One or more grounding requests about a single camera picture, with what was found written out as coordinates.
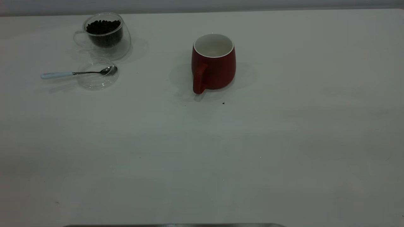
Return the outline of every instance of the mug handle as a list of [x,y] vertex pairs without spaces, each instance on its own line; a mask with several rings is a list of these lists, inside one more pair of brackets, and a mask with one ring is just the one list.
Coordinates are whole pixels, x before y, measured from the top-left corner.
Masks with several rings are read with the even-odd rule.
[[78,35],[78,34],[84,34],[84,32],[83,31],[76,31],[73,34],[73,41],[77,44],[77,46],[79,46],[79,47],[81,47],[83,49],[90,49],[90,47],[88,45],[86,45],[85,43],[77,41],[76,35]]
[[207,64],[201,64],[194,72],[194,92],[198,95],[202,94],[206,88],[206,84],[202,83],[202,77],[207,67]]

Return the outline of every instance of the glass cup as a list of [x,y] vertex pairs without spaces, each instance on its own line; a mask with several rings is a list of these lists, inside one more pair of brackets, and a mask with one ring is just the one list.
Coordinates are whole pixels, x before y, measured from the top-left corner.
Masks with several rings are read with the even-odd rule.
[[[105,34],[92,34],[87,31],[87,26],[95,21],[119,21],[120,25],[113,31]],[[84,40],[77,39],[78,34],[84,34]],[[122,17],[116,13],[98,13],[89,17],[82,26],[82,31],[73,35],[74,42],[81,48],[90,51],[96,57],[104,57],[111,60],[119,59],[126,55],[130,49],[131,37]]]

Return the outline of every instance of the white spoon handle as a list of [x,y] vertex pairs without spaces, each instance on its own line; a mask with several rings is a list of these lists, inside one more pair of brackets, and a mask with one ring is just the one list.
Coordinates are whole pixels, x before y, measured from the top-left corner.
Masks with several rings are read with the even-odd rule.
[[41,78],[44,80],[72,76],[73,72],[57,72],[57,73],[44,73],[41,74]]

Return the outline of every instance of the red mug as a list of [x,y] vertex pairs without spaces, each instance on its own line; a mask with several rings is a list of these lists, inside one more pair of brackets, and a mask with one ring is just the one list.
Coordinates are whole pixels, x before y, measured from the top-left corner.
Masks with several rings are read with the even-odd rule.
[[236,52],[233,42],[220,34],[207,34],[194,42],[192,74],[194,92],[227,86],[236,73]]

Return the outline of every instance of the mug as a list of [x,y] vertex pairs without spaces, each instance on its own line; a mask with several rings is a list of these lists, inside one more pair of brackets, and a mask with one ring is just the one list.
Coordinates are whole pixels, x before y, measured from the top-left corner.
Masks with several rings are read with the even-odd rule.
[[192,51],[194,92],[227,86],[236,73],[236,52],[233,42],[224,35],[207,34],[194,42]]
[[[101,21],[110,21],[117,23],[119,26],[105,34],[93,34],[88,32],[88,26],[92,23]],[[77,40],[78,34],[84,34],[84,41]],[[130,48],[131,37],[128,28],[122,17],[116,13],[98,13],[89,17],[82,25],[82,30],[77,31],[73,35],[74,42],[81,48],[89,50],[97,57],[105,57],[109,59],[118,59],[123,57]]]

